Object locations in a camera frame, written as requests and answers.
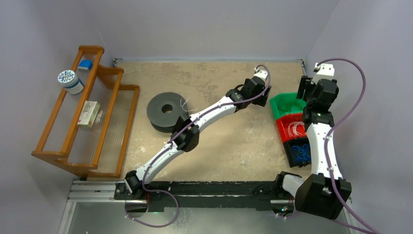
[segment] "label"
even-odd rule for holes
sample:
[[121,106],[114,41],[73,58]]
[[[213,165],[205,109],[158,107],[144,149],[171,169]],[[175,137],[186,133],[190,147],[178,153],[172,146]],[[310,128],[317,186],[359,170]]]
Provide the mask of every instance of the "label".
[[75,85],[72,88],[65,88],[65,90],[69,93],[69,94],[78,94],[80,92],[82,92],[83,90],[83,85],[80,82],[77,82],[77,85]]

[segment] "wooden rack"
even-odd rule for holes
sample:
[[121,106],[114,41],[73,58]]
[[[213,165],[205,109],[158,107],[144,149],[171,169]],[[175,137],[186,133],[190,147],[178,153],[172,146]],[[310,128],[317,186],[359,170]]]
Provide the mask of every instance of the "wooden rack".
[[[126,147],[136,109],[139,86],[121,84],[123,69],[99,65],[104,53],[101,46],[80,46],[71,70],[76,71],[83,59],[93,61],[93,67],[85,77],[79,78],[85,87],[79,95],[66,95],[62,88],[50,114],[40,140],[32,155],[81,177],[116,177],[119,178],[125,159]],[[115,144],[119,155],[114,172],[94,172],[98,168],[102,149],[108,134],[108,127],[119,91],[132,91],[131,107],[125,123],[124,132]],[[85,101],[98,101],[101,105],[99,116],[90,129],[77,126]]]

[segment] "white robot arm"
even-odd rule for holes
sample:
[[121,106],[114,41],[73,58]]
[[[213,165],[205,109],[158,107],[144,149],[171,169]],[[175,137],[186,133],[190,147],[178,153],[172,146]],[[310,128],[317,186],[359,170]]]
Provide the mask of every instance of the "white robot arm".
[[[230,114],[235,113],[236,106],[235,105],[226,105],[221,106],[224,103],[233,102],[229,97],[222,97],[217,103],[213,104],[212,106],[206,108],[203,111],[200,111],[196,114],[190,115],[190,119],[194,121],[194,124],[198,126],[199,133],[201,133],[207,126],[213,124],[217,120],[228,116]],[[201,118],[198,117],[205,113],[206,111],[212,109],[214,106],[220,105],[220,108],[217,108],[210,113],[205,114]],[[178,146],[174,141],[171,143],[166,143],[165,146],[153,156],[149,162],[145,165],[136,169],[136,176],[139,180],[143,180],[143,176],[145,174],[146,169],[150,166],[151,162],[154,162],[150,168],[150,171],[145,177],[145,184],[149,184],[152,182],[153,178],[166,166],[170,163],[174,158],[178,157],[179,155],[183,154],[185,151],[178,150]]]
[[231,89],[218,102],[190,116],[180,116],[171,140],[145,165],[127,173],[124,181],[130,194],[139,190],[141,182],[149,184],[174,158],[193,150],[199,134],[217,120],[246,108],[249,104],[265,106],[271,86],[265,85],[268,72],[255,69],[254,77],[246,79],[241,90]]
[[[333,79],[334,68],[331,64],[316,64],[315,71],[314,78],[301,78],[297,94],[297,98],[303,98],[307,104],[302,121],[311,148],[311,175],[304,181],[299,175],[281,172],[277,180],[295,198],[298,211],[336,219],[343,205],[332,192],[330,171],[333,171],[334,182],[342,198],[347,200],[351,193],[351,184],[343,179],[337,165],[333,133],[328,136],[334,126],[329,108],[338,95],[338,87]],[[331,167],[328,166],[324,147],[326,139]]]

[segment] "work surface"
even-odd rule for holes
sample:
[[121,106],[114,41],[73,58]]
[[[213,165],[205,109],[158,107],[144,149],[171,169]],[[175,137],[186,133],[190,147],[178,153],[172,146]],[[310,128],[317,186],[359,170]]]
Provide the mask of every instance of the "work surface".
[[[156,131],[146,115],[148,102],[155,95],[176,92],[188,101],[189,113],[193,114],[216,103],[229,89],[243,84],[245,78],[251,78],[256,65],[256,62],[120,63],[118,66],[125,70],[122,83],[141,87],[121,178],[145,164],[169,139],[170,134]],[[265,65],[271,72],[270,98],[297,91],[302,76],[299,63]],[[280,171],[307,177],[310,170],[310,166],[289,168],[267,102],[265,107],[249,105],[206,128],[198,146],[173,160],[155,180],[274,180]]]

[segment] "gray wall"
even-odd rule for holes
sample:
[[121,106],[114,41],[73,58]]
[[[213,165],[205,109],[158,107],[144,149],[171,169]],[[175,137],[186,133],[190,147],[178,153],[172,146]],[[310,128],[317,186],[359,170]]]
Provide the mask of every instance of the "gray wall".
[[[353,59],[367,89],[359,108],[335,133],[342,174],[352,183],[355,211],[383,233],[412,233],[413,29],[408,0],[341,0],[308,57]],[[334,62],[340,93],[335,119],[361,90],[356,69]]]
[[57,75],[79,45],[103,43],[79,0],[3,0],[0,32],[1,233],[57,233],[74,176],[30,153],[60,92]]
[[303,59],[338,0],[84,0],[115,57]]

